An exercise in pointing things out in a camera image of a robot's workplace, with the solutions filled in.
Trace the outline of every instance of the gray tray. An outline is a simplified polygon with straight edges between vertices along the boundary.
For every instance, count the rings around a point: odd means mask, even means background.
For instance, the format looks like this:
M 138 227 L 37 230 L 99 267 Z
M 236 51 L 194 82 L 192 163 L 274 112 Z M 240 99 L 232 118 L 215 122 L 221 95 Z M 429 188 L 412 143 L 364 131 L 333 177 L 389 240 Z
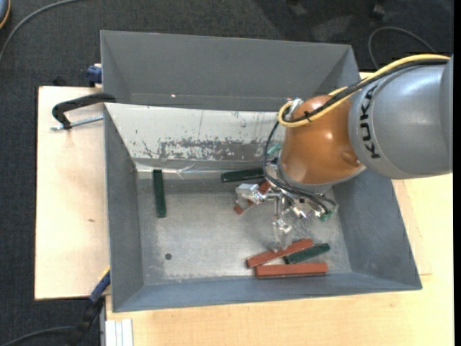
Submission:
M 327 261 L 327 275 L 257 280 L 244 264 L 273 240 L 273 206 L 236 215 L 236 185 L 222 184 L 219 174 L 260 162 L 258 142 L 268 136 L 265 125 L 284 98 L 309 97 L 356 81 L 348 46 L 103 32 L 102 53 L 104 91 L 126 104 L 148 105 L 123 111 L 121 105 L 107 105 L 104 111 L 115 311 L 421 288 L 392 184 L 368 171 L 330 191 L 340 206 L 332 219 L 295 227 L 295 238 L 309 236 L 331 245 L 330 252 L 316 259 Z M 168 110 L 151 105 L 234 115 L 264 111 L 267 117 L 262 122 L 245 114 L 242 123 L 237 116 L 227 140 L 213 125 L 193 133 L 194 144 L 211 151 L 215 144 L 210 146 L 210 139 L 229 142 L 231 158 L 213 152 L 191 156 L 187 147 L 166 155 L 153 145 L 173 132 L 171 124 L 158 121 Z M 181 112 L 182 117 L 188 114 Z M 143 148 L 137 152 L 134 143 Z M 166 218 L 156 217 L 154 167 L 168 171 Z

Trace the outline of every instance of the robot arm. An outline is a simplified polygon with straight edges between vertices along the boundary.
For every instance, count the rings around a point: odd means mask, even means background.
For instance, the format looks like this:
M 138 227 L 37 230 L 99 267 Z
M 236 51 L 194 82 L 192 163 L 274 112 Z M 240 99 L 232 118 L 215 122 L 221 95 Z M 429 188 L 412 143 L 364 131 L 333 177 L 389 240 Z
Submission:
M 294 112 L 287 103 L 280 177 L 322 192 L 365 167 L 393 179 L 451 172 L 453 60 L 404 58 Z

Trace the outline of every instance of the wooden block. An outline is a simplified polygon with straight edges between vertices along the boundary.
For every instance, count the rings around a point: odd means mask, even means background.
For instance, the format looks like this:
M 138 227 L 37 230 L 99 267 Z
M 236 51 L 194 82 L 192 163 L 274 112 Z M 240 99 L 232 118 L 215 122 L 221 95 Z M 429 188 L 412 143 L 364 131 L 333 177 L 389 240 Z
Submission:
M 304 275 L 324 275 L 328 272 L 325 262 L 310 262 L 286 265 L 261 265 L 254 268 L 257 278 L 299 277 Z
M 246 266 L 248 268 L 256 267 L 257 265 L 270 262 L 272 260 L 278 259 L 279 257 L 287 256 L 293 252 L 299 252 L 301 250 L 307 249 L 313 245 L 314 243 L 311 239 L 301 239 L 300 241 L 296 241 L 295 243 L 289 245 L 289 247 L 287 247 L 285 250 L 279 250 L 277 252 L 267 251 L 256 256 L 249 257 L 246 260 Z

